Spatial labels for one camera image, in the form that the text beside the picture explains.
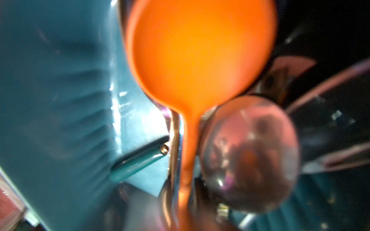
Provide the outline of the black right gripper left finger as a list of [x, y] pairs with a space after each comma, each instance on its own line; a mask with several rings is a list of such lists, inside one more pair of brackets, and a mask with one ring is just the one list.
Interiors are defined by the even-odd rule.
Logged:
[[171, 179], [167, 179], [159, 194], [160, 218], [164, 231], [173, 231], [175, 222], [172, 213], [172, 185]]

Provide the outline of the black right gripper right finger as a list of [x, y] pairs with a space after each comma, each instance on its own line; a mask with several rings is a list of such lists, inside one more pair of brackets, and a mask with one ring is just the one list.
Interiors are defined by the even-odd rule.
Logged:
[[216, 208], [209, 198], [208, 189], [200, 178], [194, 180], [192, 230], [231, 231], [231, 224], [217, 216]]

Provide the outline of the gold spoon green handle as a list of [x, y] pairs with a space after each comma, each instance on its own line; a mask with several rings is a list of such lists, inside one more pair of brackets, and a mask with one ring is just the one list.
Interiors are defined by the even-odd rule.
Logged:
[[170, 142], [156, 144], [117, 163], [109, 174], [109, 179], [121, 183], [149, 165], [165, 157], [169, 152]]

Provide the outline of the silver steel spoon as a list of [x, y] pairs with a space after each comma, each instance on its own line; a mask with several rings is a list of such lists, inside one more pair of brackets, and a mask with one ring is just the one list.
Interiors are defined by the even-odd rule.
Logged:
[[216, 109], [203, 128], [198, 153], [209, 192], [243, 212], [277, 208], [300, 173], [294, 124], [274, 102], [255, 95]]

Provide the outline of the orange plastic spoon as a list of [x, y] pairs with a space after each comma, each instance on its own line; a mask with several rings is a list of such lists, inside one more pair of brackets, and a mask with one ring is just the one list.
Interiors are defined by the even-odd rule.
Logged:
[[127, 21], [129, 66], [143, 91], [184, 121], [179, 223], [188, 214], [201, 116], [242, 93], [265, 67], [276, 36], [274, 1], [135, 1]]

